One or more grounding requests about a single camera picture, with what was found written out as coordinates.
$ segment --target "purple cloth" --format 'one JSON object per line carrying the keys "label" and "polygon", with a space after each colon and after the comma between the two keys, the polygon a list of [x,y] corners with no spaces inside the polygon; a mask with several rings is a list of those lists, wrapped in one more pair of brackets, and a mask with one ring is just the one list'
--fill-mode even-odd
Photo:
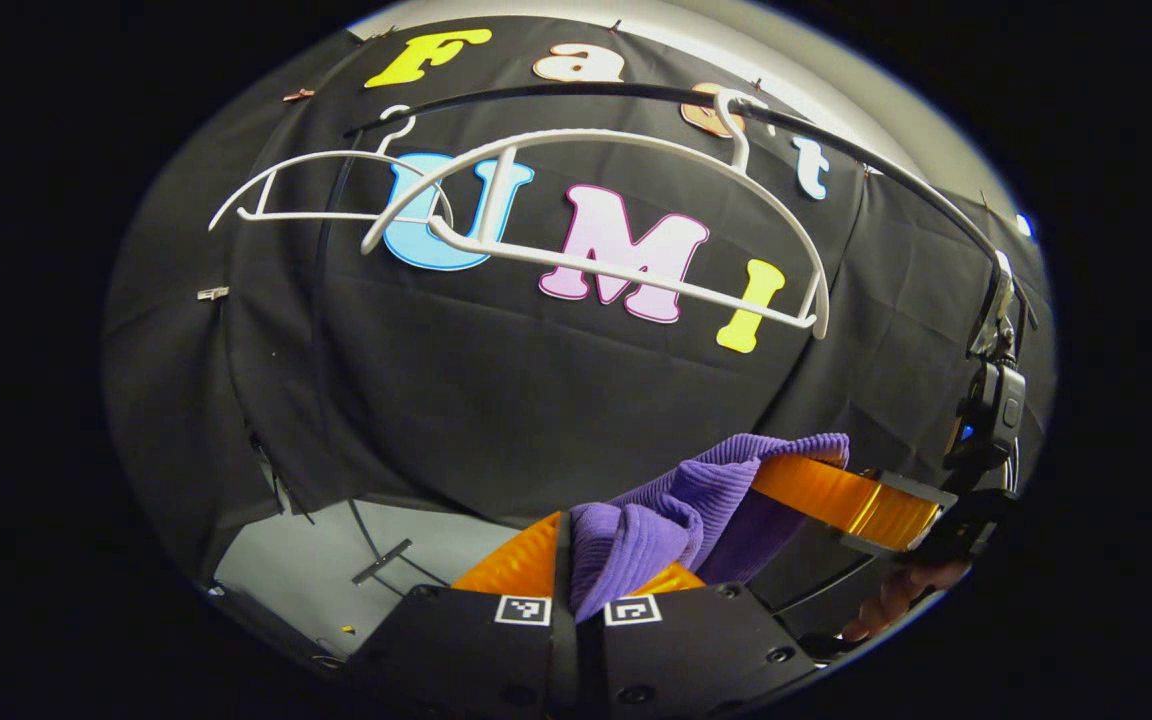
{"label": "purple cloth", "polygon": [[643,588],[670,562],[707,584],[748,582],[758,574],[806,517],[749,492],[759,465],[776,455],[846,468],[847,435],[797,441],[734,435],[622,497],[573,507],[577,623]]}

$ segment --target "gray floor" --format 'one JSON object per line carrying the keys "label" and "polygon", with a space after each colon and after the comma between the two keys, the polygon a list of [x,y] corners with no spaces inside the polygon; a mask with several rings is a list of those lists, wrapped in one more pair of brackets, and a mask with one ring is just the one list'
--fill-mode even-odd
{"label": "gray floor", "polygon": [[[388,552],[412,541],[403,556],[448,583],[456,582],[518,530],[445,511],[408,510],[356,502],[372,541]],[[376,561],[348,502],[314,511],[314,524],[283,511],[243,528],[225,553],[215,578],[241,589],[336,657],[351,655],[394,609],[399,597],[384,584],[351,578]],[[399,591],[433,583],[401,560],[379,573]],[[353,626],[356,634],[343,632]]]}

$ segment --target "plastic hanger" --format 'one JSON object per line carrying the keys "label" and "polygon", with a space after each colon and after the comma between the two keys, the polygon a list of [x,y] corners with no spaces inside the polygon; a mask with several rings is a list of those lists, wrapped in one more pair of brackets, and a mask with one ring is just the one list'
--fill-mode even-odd
{"label": "plastic hanger", "polygon": [[[367,229],[364,238],[362,238],[362,253],[367,255],[372,250],[376,250],[376,245],[380,242],[380,237],[382,237],[385,228],[388,228],[389,223],[404,220],[404,218],[397,218],[397,213],[402,209],[406,209],[408,202],[415,200],[417,195],[420,195],[420,192],[424,192],[430,187],[438,187],[437,183],[449,176],[449,174],[470,168],[477,161],[494,156],[497,158],[495,173],[493,174],[492,182],[488,184],[488,195],[486,195],[486,200],[484,202],[483,217],[477,237],[469,238],[455,232],[452,229],[449,220],[444,220],[442,215],[434,214],[433,210],[430,211],[429,219],[414,219],[408,220],[408,222],[429,222],[430,230],[439,240],[455,247],[457,250],[492,255],[495,258],[562,266],[562,268],[581,270],[581,272],[585,273],[609,275],[635,283],[659,287],[668,291],[676,291],[679,295],[714,302],[718,305],[733,306],[736,310],[745,310],[749,313],[774,320],[774,323],[785,323],[796,328],[812,328],[813,336],[820,340],[826,334],[829,324],[829,290],[826,285],[826,276],[824,276],[824,267],[820,265],[820,256],[817,253],[817,249],[814,249],[812,238],[808,236],[808,232],[803,228],[803,223],[799,223],[794,213],[776,196],[772,195],[767,188],[755,182],[753,179],[750,179],[745,174],[745,167],[749,164],[749,139],[733,123],[732,112],[727,108],[728,103],[732,100],[741,100],[760,106],[760,108],[767,108],[767,104],[756,99],[756,97],[730,90],[729,88],[725,88],[714,96],[714,109],[718,113],[719,120],[727,128],[727,131],[732,134],[732,139],[735,141],[736,147],[732,156],[732,164],[723,164],[723,161],[712,158],[712,156],[705,156],[704,152],[677,145],[675,142],[659,141],[659,138],[635,135],[635,132],[609,131],[609,129],[548,129],[547,131],[539,132],[522,132],[521,135],[506,137],[502,141],[486,143],[486,145],[480,145],[462,156],[457,156],[457,158],[448,160],[444,165],[440,165],[439,168],[431,170],[430,174],[425,174],[424,177],[420,177],[420,181],[408,187],[401,195],[394,197],[387,209],[381,211],[379,215],[376,215],[376,222],[371,225],[371,228]],[[795,236],[803,243],[804,250],[806,250],[810,260],[812,260],[812,278],[810,278],[808,283],[809,290],[805,293],[803,304],[799,306],[799,313],[780,313],[780,311],[771,310],[767,306],[755,305],[751,302],[737,300],[737,297],[723,295],[720,291],[708,290],[708,288],[675,281],[675,279],[652,273],[643,273],[638,270],[629,270],[626,266],[613,265],[602,260],[576,258],[576,256],[535,249],[535,247],[509,245],[506,242],[484,242],[483,238],[488,237],[484,233],[495,229],[497,219],[502,213],[502,205],[508,187],[506,179],[509,176],[509,168],[513,166],[513,160],[515,160],[517,151],[522,147],[579,141],[617,142],[623,143],[623,145],[664,150],[669,152],[669,154],[703,164],[705,167],[717,170],[721,176],[730,179],[733,182],[753,192],[759,199],[767,202],[790,225]],[[325,214],[314,217],[325,217]],[[364,219],[356,215],[351,215],[351,218]],[[813,309],[814,312],[810,314],[808,312],[809,309]]]}
{"label": "plastic hanger", "polygon": [[[393,105],[380,114],[380,119],[386,119],[389,115],[397,113],[397,111],[400,109],[410,109],[410,108],[408,108],[407,105]],[[217,227],[220,217],[225,214],[225,211],[228,210],[229,206],[234,204],[234,202],[238,198],[240,195],[247,192],[247,190],[250,190],[250,188],[255,185],[257,182],[260,182],[262,179],[264,179],[265,181],[265,187],[262,188],[260,199],[256,202],[255,213],[248,213],[247,209],[238,209],[238,217],[241,217],[244,220],[253,220],[253,222],[257,222],[257,220],[298,220],[298,219],[376,220],[378,219],[380,217],[379,214],[371,214],[371,213],[266,213],[265,202],[270,199],[270,188],[274,187],[274,176],[279,173],[279,170],[281,170],[282,168],[291,167],[291,165],[305,162],[306,160],[317,160],[320,158],[362,158],[365,160],[380,160],[381,162],[392,162],[394,165],[399,165],[399,167],[408,168],[412,173],[416,173],[417,176],[424,176],[424,173],[412,167],[409,162],[404,162],[403,160],[399,160],[397,158],[392,158],[392,156],[385,154],[385,151],[389,149],[389,142],[395,141],[396,138],[402,137],[408,132],[410,132],[412,126],[415,124],[416,124],[416,116],[412,115],[411,118],[408,118],[407,124],[403,126],[402,129],[397,129],[397,131],[395,132],[389,132],[389,135],[384,137],[384,141],[380,141],[380,145],[376,147],[376,152],[367,152],[364,150],[326,150],[323,152],[308,152],[308,154],[305,156],[296,156],[296,158],[282,160],[282,162],[279,162],[276,165],[271,165],[271,167],[266,168],[265,170],[262,170],[260,174],[257,174],[256,177],[252,177],[250,179],[250,181],[243,183],[243,185],[240,187],[238,190],[234,191],[234,194],[229,196],[229,199],[225,200],[223,205],[221,205],[220,209],[215,211],[215,214],[211,217],[211,222],[207,223],[207,232],[211,232],[212,228]],[[453,218],[452,204],[450,200],[447,199],[447,194],[444,192],[442,187],[434,183],[434,191],[438,194],[438,199],[442,202],[444,210],[447,211],[447,217]],[[434,206],[430,206],[430,214],[433,215],[433,213],[434,213]],[[424,219],[392,218],[391,222],[427,223],[429,218],[427,217]]]}

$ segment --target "metal clip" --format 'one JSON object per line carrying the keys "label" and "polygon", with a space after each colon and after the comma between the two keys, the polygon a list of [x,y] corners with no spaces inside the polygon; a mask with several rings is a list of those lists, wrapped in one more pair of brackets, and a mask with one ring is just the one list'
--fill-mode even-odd
{"label": "metal clip", "polygon": [[389,564],[389,561],[396,559],[399,555],[402,555],[403,551],[411,546],[412,541],[410,541],[410,539],[404,539],[402,543],[399,543],[397,547],[394,547],[389,552],[384,553],[384,555],[380,555],[374,562],[372,562],[372,564],[367,564],[366,568],[362,569],[361,573],[355,575],[355,577],[351,578],[351,583],[361,585],[362,582],[364,582],[364,579],[370,578],[371,575],[374,575],[376,570],[380,570],[386,564]]}
{"label": "metal clip", "polygon": [[376,38],[380,38],[380,37],[388,37],[389,33],[396,31],[396,29],[397,29],[397,26],[389,26],[389,29],[387,29],[387,31],[385,31],[385,32],[378,32],[376,35],[370,35],[367,37],[362,38],[362,40],[363,41],[369,41],[369,40],[376,40]]}
{"label": "metal clip", "polygon": [[1005,338],[1005,328],[1011,325],[1011,320],[1007,319],[1007,310],[1016,300],[1016,288],[1011,280],[1011,264],[1007,260],[1007,256],[1001,250],[996,250],[995,256],[998,258],[998,285],[993,290],[988,314],[980,319],[980,331],[972,341],[972,347],[968,348],[969,355],[979,357],[988,357],[1000,343],[1010,344],[1010,341]]}
{"label": "metal clip", "polygon": [[293,94],[285,94],[283,103],[296,103],[297,100],[303,99],[303,97],[314,97],[314,91],[302,88],[301,90],[293,92]]}
{"label": "metal clip", "polygon": [[199,290],[198,300],[212,300],[215,301],[218,297],[223,297],[229,295],[229,286],[214,287],[211,290]]}

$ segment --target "black fabric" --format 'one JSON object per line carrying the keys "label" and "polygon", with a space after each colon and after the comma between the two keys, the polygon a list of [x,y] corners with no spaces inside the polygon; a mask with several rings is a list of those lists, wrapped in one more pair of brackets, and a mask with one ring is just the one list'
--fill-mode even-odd
{"label": "black fabric", "polygon": [[[492,29],[492,40],[467,45],[448,63],[426,65],[425,78],[362,86],[408,38],[477,26]],[[973,372],[964,350],[988,262],[926,202],[890,179],[865,176],[849,156],[828,147],[828,196],[809,199],[796,183],[791,132],[773,137],[764,123],[750,122],[749,174],[812,236],[831,287],[829,331],[813,341],[805,331],[763,323],[750,354],[718,344],[718,328],[732,318],[721,306],[682,297],[680,320],[664,325],[627,313],[632,287],[600,304],[593,278],[586,278],[585,300],[553,300],[536,286],[550,272],[540,265],[488,259],[461,272],[431,272],[384,245],[364,258],[358,242],[366,226],[356,222],[329,225],[324,333],[316,348],[311,309],[321,223],[247,223],[230,209],[206,233],[223,197],[256,172],[305,152],[350,147],[344,132],[391,105],[553,82],[536,77],[531,63],[559,41],[616,51],[626,59],[627,82],[751,90],[750,78],[703,59],[570,20],[454,20],[361,46],[342,35],[257,83],[156,184],[111,295],[109,377],[116,381],[108,386],[129,473],[183,564],[198,564],[221,516],[250,521],[276,510],[247,449],[244,423],[262,439],[296,511],[362,497],[524,526],[555,509],[620,495],[740,432],[846,432],[852,465],[942,482],[954,406]],[[282,96],[298,88],[313,88],[314,97],[285,104]],[[559,127],[641,132],[723,160],[732,153],[730,141],[684,122],[676,104],[551,97],[420,115],[389,154],[455,156],[514,132]],[[394,129],[367,132],[357,147],[376,149]],[[810,272],[805,252],[768,206],[730,181],[664,152],[611,143],[526,149],[517,161],[536,174],[517,192],[503,241],[561,249],[573,218],[567,188],[599,184],[626,197],[636,238],[668,213],[708,227],[687,281],[740,296],[746,262],[764,259],[787,276],[772,306],[796,313]],[[316,161],[280,173],[268,211],[325,210],[340,167]],[[387,164],[357,160],[336,210],[379,211],[392,183]],[[457,229],[467,232],[479,180],[461,172],[444,188]],[[257,192],[238,205],[250,209]],[[1056,381],[1049,288],[1032,243],[984,209],[954,200],[1010,256],[1043,323],[1026,333],[1020,359],[1030,388],[1021,430],[1024,483],[1043,446]],[[194,291],[219,285],[230,287],[220,304],[194,300]],[[212,355],[220,336],[228,366]],[[168,377],[189,366],[179,347],[195,347],[197,364],[215,365],[214,377]],[[325,359],[325,419],[316,351]],[[207,392],[225,403],[222,411],[210,410],[223,438],[204,460],[196,420],[185,417],[196,415],[197,397]],[[169,397],[175,406],[162,406]],[[182,450],[169,465],[152,452],[152,438],[177,435]],[[220,469],[218,457],[229,457],[229,468]],[[756,591],[785,600],[850,562],[851,551],[818,530],[804,530],[755,581]]]}
{"label": "black fabric", "polygon": [[[1026,328],[1020,353],[1025,411],[1020,427],[1020,487],[1046,439],[1056,388],[1055,319],[1043,255],[1014,223],[963,197],[950,197],[1007,255],[1025,288],[1038,328]],[[797,437],[814,432],[851,438],[851,469],[881,468],[940,487],[941,461],[955,407],[979,366],[967,359],[973,311],[990,279],[988,260],[927,204],[892,179],[870,174],[861,218],[829,288],[834,323],[813,342],[781,397],[756,432]],[[1011,313],[1020,323],[1020,313]],[[1001,470],[986,482],[1001,484]],[[835,532],[809,523],[750,588],[780,602],[846,568],[858,552]],[[836,632],[856,607],[895,569],[876,561],[840,585],[828,601],[795,614],[812,632]]]}
{"label": "black fabric", "polygon": [[[419,82],[358,91],[408,37],[470,26],[490,26],[494,38],[468,46],[440,68],[448,79],[430,69]],[[271,143],[264,159],[273,164],[347,146],[339,137],[346,129],[391,104],[416,105],[467,88],[547,82],[531,73],[531,63],[558,41],[615,50],[626,56],[626,81],[682,88],[700,81],[745,83],[652,41],[582,23],[434,23],[369,44],[356,67],[316,89],[305,113],[285,128],[287,141]],[[616,128],[718,158],[732,152],[729,141],[685,123],[676,104],[563,97],[431,113],[394,141],[391,154],[454,156],[513,132],[554,127]],[[861,168],[827,150],[829,197],[804,200],[795,184],[797,150],[786,132],[773,138],[765,127],[753,127],[749,135],[751,177],[794,204],[832,270],[858,206]],[[372,132],[359,149],[374,147],[382,136]],[[536,176],[518,191],[507,242],[561,249],[571,221],[567,188],[598,183],[626,197],[635,237],[668,213],[695,217],[710,228],[687,273],[689,282],[740,296],[746,262],[760,258],[788,278],[773,306],[797,311],[809,275],[799,242],[771,209],[717,174],[664,152],[608,143],[529,149],[518,161]],[[333,162],[288,169],[270,196],[270,209],[324,209],[335,173]],[[358,161],[342,210],[382,209],[392,179],[387,165]],[[477,179],[460,173],[444,187],[464,232],[476,209]],[[324,340],[332,359],[329,387],[340,392],[321,429],[314,419],[314,364],[306,336],[314,229],[232,217],[218,228],[232,233],[236,247],[228,331],[236,338],[238,396],[310,511],[361,493],[426,500],[427,507],[524,525],[556,507],[617,495],[751,427],[808,341],[806,332],[765,323],[760,350],[740,355],[714,340],[732,318],[720,306],[681,300],[680,323],[646,323],[626,312],[623,296],[607,306],[593,297],[551,300],[536,287],[548,272],[539,265],[493,259],[438,273],[403,264],[384,249],[364,259],[358,253],[364,228],[334,223]],[[344,457],[338,468],[333,444]]]}
{"label": "black fabric", "polygon": [[141,506],[189,577],[210,579],[233,529],[279,511],[248,438],[225,354],[223,238],[206,218],[288,108],[288,86],[313,85],[357,46],[342,33],[262,78],[166,164],[129,225],[109,279],[103,391],[109,432]]}

